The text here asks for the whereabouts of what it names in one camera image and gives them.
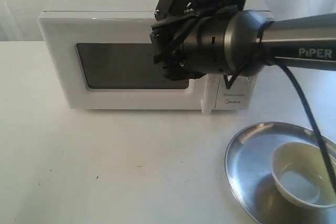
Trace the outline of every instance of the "silver plate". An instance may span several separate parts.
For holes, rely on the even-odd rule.
[[[336,157],[336,144],[324,138]],[[287,142],[316,145],[312,131],[287,123],[259,123],[239,132],[225,154],[225,171],[232,192],[257,223],[336,223],[336,208],[309,210],[283,198],[270,173],[272,151]]]

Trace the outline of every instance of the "white microwave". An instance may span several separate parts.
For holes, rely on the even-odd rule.
[[[149,37],[157,2],[53,0],[43,11],[38,23],[69,106],[204,113],[246,109],[256,77],[238,78],[230,90],[219,75],[184,81],[163,77],[153,64]]]

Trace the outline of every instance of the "white table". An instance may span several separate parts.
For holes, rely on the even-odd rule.
[[[336,72],[295,74],[336,139]],[[77,111],[43,42],[0,42],[0,87],[0,223],[253,223],[224,174],[228,142],[261,121],[310,126],[277,67],[247,111]]]

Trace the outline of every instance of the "midea logo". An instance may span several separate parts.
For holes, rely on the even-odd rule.
[[[225,100],[225,104],[239,104],[240,101]]]

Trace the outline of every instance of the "microwave door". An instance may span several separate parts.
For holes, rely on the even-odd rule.
[[[187,89],[188,80],[170,81],[153,63],[151,44],[78,43],[90,89]]]

